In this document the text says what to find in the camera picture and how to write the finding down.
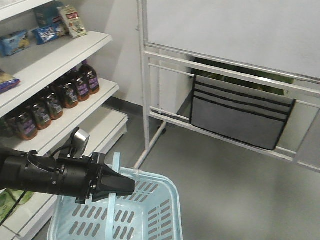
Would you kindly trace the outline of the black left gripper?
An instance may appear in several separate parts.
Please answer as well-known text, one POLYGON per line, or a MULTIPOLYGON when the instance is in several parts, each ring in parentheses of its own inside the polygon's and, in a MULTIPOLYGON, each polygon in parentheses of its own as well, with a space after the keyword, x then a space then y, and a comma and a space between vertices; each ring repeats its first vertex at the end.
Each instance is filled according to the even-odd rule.
POLYGON ((56 174, 53 194, 76 198, 75 202, 84 204, 107 199, 110 194, 118 197, 134 193, 136 182, 105 164, 106 155, 94 152, 90 157, 72 158, 60 153, 56 159, 60 171, 56 174))

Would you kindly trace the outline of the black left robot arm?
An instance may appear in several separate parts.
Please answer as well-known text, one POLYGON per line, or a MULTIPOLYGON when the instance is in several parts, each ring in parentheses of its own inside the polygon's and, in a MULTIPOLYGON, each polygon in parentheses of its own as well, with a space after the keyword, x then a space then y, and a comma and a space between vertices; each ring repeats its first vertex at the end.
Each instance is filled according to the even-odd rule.
POLYGON ((104 154, 57 159, 38 156, 36 151, 0 149, 0 188, 74 197, 77 204, 93 203, 134 193, 136 182, 104 163, 104 154))

